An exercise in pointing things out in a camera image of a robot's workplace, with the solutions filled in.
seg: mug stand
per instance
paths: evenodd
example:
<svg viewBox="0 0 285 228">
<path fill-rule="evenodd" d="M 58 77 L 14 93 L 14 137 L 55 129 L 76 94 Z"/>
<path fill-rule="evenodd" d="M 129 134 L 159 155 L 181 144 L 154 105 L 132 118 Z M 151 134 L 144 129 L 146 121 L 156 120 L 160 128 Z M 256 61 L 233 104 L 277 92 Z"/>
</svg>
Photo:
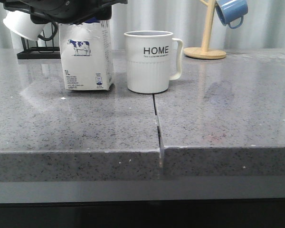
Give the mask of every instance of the mug stand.
<svg viewBox="0 0 285 228">
<path fill-rule="evenodd" d="M 215 11 L 216 0 L 209 0 L 205 2 L 200 0 L 203 4 L 207 6 L 206 22 L 204 35 L 201 47 L 188 47 L 184 49 L 184 54 L 199 59 L 221 59 L 226 57 L 226 52 L 216 49 L 209 49 L 211 30 L 213 24 L 213 16 Z"/>
</svg>

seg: gray countertop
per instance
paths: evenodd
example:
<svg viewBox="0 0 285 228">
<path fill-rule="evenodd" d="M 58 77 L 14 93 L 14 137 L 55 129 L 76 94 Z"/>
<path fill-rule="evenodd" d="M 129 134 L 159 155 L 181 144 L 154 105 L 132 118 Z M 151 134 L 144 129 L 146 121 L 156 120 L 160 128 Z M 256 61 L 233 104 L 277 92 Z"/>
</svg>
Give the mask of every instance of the gray countertop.
<svg viewBox="0 0 285 228">
<path fill-rule="evenodd" d="M 17 60 L 16 53 L 0 49 L 0 191 L 44 181 L 72 189 L 77 181 L 102 195 L 105 181 L 133 186 L 131 200 L 163 199 L 156 197 L 163 192 L 190 199 L 188 192 L 212 188 L 222 193 L 216 198 L 247 198 L 239 188 L 264 181 L 256 196 L 285 197 L 285 49 L 184 57 L 182 77 L 153 96 L 127 89 L 123 51 L 114 52 L 115 84 L 97 92 L 65 90 L 60 60 Z M 145 180 L 144 187 L 131 182 Z M 274 181 L 281 192 L 264 193 Z M 137 195 L 143 188 L 153 193 Z"/>
</svg>

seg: milk carton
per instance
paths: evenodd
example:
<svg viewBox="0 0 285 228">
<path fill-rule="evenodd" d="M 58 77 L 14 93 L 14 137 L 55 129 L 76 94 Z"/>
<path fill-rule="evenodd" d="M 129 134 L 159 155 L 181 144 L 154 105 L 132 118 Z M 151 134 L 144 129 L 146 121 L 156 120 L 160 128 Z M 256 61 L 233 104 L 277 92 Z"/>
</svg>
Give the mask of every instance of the milk carton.
<svg viewBox="0 0 285 228">
<path fill-rule="evenodd" d="M 108 20 L 60 24 L 59 46 L 66 89 L 110 89 L 114 70 Z"/>
</svg>

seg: wooden base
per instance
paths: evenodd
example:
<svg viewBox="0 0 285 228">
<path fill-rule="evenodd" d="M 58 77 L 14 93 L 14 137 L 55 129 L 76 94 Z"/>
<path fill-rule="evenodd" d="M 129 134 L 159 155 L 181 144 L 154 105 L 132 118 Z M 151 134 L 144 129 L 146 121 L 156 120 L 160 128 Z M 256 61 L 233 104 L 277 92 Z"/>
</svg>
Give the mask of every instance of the wooden base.
<svg viewBox="0 0 285 228">
<path fill-rule="evenodd" d="M 209 49 L 207 52 L 202 52 L 200 47 L 185 48 L 184 53 L 189 57 L 200 59 L 221 59 L 226 57 L 225 51 Z"/>
</svg>

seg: white cup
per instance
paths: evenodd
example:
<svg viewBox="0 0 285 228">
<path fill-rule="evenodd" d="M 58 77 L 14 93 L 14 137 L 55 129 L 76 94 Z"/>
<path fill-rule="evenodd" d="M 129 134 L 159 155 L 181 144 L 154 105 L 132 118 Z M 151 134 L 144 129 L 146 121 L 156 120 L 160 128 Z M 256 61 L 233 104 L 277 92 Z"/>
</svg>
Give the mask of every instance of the white cup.
<svg viewBox="0 0 285 228">
<path fill-rule="evenodd" d="M 168 89 L 181 76 L 183 42 L 172 32 L 132 31 L 125 34 L 127 84 L 131 91 L 155 94 Z M 172 41 L 178 42 L 177 73 L 171 76 Z"/>
<path fill-rule="evenodd" d="M 34 24 L 30 19 L 30 15 L 21 11 L 9 12 L 6 18 L 3 19 L 3 23 L 9 30 L 33 41 L 38 41 L 38 35 L 45 27 L 45 24 Z"/>
</svg>

